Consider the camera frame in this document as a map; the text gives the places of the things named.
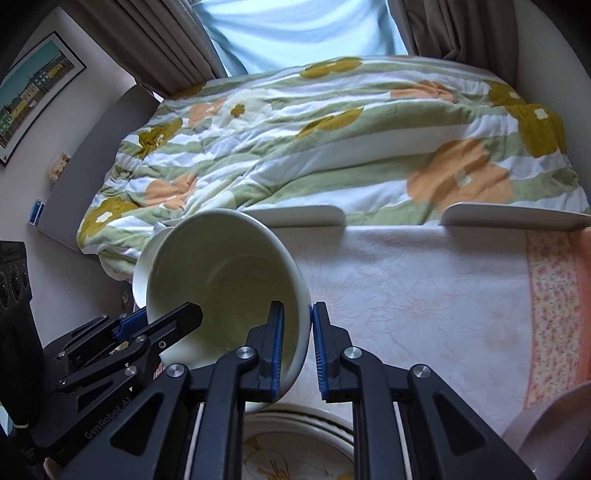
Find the small duck pattern plate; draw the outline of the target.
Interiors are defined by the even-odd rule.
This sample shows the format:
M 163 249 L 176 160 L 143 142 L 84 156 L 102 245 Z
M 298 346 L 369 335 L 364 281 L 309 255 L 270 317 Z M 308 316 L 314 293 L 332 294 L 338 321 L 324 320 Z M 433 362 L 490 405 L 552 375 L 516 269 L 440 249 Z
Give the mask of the small duck pattern plate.
M 262 413 L 245 420 L 243 479 L 353 479 L 353 434 L 305 415 Z

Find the white ribbed bowl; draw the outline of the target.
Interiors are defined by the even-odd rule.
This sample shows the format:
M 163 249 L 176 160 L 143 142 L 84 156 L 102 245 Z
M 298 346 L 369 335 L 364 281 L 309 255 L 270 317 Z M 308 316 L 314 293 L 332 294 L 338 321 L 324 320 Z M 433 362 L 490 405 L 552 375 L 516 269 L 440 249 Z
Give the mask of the white ribbed bowl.
M 132 277 L 132 295 L 136 309 L 146 306 L 147 283 L 150 270 L 161 244 L 173 230 L 172 227 L 160 228 L 148 241 L 135 265 Z

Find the cream yellow bowl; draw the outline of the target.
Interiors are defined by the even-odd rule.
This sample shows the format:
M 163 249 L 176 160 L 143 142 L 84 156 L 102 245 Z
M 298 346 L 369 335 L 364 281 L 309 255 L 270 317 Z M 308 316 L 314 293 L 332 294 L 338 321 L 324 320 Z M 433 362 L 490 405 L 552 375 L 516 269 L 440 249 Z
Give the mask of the cream yellow bowl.
M 185 302 L 200 306 L 197 330 L 162 351 L 165 366 L 190 369 L 215 363 L 245 345 L 252 328 L 266 323 L 270 305 L 284 307 L 279 394 L 293 387 L 304 366 L 311 332 L 311 294 L 283 242 L 245 213 L 217 209 L 174 226 L 159 246 L 146 289 L 154 322 Z

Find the plain white plate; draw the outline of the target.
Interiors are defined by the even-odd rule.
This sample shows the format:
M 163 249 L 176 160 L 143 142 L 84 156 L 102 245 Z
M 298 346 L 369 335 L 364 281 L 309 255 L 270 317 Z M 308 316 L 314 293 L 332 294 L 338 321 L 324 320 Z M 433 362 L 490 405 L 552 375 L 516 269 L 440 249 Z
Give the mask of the plain white plate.
M 341 417 L 327 409 L 318 409 L 294 404 L 279 404 L 259 410 L 246 412 L 246 417 L 263 417 L 263 415 L 283 416 L 308 423 L 312 426 L 331 431 L 346 442 L 353 444 L 353 421 Z

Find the white floral tablecloth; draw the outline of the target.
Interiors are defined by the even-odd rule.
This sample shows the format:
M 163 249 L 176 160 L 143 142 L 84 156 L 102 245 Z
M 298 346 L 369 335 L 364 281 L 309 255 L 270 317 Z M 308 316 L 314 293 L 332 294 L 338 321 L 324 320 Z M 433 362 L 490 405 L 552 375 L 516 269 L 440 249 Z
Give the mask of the white floral tablecloth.
M 520 413 L 532 354 L 524 232 L 325 227 L 277 236 L 353 344 L 394 366 L 431 366 L 497 432 Z

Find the orange floral cloth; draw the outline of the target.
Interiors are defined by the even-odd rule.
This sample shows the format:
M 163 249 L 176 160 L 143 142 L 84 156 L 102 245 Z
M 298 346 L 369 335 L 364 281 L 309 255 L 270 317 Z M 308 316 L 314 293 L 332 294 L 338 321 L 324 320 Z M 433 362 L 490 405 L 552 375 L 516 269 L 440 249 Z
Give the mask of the orange floral cloth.
M 524 406 L 590 379 L 590 230 L 528 231 L 532 356 Z

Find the grey headboard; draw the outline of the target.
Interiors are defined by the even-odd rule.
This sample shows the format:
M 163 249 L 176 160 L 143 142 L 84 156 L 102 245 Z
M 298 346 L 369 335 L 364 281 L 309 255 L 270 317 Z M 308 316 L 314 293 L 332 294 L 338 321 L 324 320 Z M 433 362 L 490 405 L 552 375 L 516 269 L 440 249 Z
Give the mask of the grey headboard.
M 143 126 L 159 102 L 135 85 L 107 108 L 82 140 L 55 183 L 37 229 L 78 253 L 76 232 L 105 175 L 114 165 L 121 140 Z

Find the blue white box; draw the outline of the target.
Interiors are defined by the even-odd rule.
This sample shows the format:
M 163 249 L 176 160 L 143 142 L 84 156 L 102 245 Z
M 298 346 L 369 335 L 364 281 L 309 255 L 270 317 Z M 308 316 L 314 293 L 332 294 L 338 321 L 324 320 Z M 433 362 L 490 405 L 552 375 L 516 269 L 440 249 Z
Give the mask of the blue white box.
M 28 223 L 30 225 L 32 225 L 33 227 L 36 227 L 39 223 L 40 217 L 42 215 L 42 212 L 44 210 L 45 207 L 45 203 L 40 200 L 37 199 L 31 209 L 31 212 L 29 214 L 29 218 L 28 218 Z

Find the small plush toy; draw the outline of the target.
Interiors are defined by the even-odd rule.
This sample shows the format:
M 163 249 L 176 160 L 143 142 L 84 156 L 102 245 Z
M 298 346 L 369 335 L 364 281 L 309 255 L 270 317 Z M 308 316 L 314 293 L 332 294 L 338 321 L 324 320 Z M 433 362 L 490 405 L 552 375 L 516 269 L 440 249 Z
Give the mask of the small plush toy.
M 48 169 L 48 176 L 51 182 L 56 182 L 63 173 L 70 157 L 66 153 L 58 154 L 51 162 Z

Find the floral green striped duvet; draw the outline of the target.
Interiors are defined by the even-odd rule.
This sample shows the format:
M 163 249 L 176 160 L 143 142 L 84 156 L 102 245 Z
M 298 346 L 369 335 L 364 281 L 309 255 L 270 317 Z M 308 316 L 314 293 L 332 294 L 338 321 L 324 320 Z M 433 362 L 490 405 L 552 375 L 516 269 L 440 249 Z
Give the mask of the floral green striped duvet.
M 128 280 L 157 225 L 208 209 L 329 205 L 349 225 L 424 225 L 459 202 L 588 213 L 561 117 L 479 68 L 342 57 L 162 101 L 120 141 L 76 241 Z

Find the framed houses picture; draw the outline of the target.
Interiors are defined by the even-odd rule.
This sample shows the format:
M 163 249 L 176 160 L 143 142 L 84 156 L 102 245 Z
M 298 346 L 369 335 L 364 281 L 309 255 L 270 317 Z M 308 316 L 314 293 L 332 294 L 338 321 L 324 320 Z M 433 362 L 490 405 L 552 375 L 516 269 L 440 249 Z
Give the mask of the framed houses picture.
M 28 130 L 86 65 L 57 32 L 39 41 L 1 84 L 1 166 L 6 167 Z

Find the left brown curtain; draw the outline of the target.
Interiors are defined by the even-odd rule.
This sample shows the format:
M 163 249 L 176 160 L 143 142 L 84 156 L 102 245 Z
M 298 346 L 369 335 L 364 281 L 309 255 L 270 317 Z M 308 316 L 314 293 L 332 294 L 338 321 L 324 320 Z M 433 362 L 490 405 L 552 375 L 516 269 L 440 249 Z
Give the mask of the left brown curtain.
M 163 97 L 226 76 L 187 1 L 77 0 L 61 8 L 137 83 Z

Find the brown curtain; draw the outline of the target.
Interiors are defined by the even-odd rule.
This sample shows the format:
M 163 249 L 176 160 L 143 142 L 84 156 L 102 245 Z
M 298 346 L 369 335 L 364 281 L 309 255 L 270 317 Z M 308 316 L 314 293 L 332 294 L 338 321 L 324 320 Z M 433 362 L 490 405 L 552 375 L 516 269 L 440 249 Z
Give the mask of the brown curtain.
M 77 0 L 61 8 L 137 83 L 163 97 L 226 76 L 187 1 Z
M 516 82 L 519 39 L 512 0 L 392 0 L 389 8 L 408 53 Z

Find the right brown curtain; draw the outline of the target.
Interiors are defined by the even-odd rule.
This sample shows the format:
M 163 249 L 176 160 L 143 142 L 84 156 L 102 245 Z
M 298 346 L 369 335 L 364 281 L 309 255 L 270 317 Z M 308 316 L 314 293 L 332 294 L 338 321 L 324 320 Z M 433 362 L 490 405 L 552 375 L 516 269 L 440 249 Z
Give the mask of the right brown curtain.
M 389 8 L 408 53 L 516 82 L 519 39 L 512 0 L 392 0 Z

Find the light blue window cloth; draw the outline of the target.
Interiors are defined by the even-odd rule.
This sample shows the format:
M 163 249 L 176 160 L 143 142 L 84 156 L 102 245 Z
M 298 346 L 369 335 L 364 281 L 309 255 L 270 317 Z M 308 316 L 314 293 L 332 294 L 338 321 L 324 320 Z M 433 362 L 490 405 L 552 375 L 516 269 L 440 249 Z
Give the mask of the light blue window cloth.
M 230 76 L 332 58 L 406 55 L 386 1 L 192 1 Z

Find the right white table rail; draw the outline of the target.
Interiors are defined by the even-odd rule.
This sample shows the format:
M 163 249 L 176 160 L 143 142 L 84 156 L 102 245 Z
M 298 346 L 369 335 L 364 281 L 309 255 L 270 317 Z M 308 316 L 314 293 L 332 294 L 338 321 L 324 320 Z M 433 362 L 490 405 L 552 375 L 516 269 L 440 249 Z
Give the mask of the right white table rail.
M 459 202 L 443 212 L 440 225 L 571 232 L 588 228 L 590 216 L 546 208 Z

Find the white table rail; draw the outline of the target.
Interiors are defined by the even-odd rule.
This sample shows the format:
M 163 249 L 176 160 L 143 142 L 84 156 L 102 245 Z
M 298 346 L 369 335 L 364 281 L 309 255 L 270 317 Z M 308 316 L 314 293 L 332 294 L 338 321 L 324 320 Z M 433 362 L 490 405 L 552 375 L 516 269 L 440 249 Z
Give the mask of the white table rail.
M 443 212 L 440 225 L 571 232 L 588 228 L 590 216 L 546 208 L 459 202 Z
M 346 216 L 341 209 L 329 205 L 277 208 L 249 208 L 243 210 L 270 228 L 344 227 Z

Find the left white table rail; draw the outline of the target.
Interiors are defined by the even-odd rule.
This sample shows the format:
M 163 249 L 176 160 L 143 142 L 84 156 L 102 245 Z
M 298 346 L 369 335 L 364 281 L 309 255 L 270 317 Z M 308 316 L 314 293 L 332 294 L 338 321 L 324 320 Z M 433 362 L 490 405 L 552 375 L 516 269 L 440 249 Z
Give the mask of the left white table rail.
M 243 210 L 270 228 L 344 227 L 346 216 L 341 209 L 329 205 L 277 208 L 249 208 Z

